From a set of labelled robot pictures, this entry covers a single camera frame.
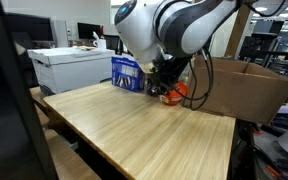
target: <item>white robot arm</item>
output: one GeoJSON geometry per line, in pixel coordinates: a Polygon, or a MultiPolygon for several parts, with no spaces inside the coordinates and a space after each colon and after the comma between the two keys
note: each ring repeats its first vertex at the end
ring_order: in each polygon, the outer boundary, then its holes
{"type": "Polygon", "coordinates": [[[119,36],[141,69],[156,84],[175,83],[192,55],[242,0],[130,0],[118,10],[119,36]],[[172,59],[164,59],[164,54],[172,59]]]}

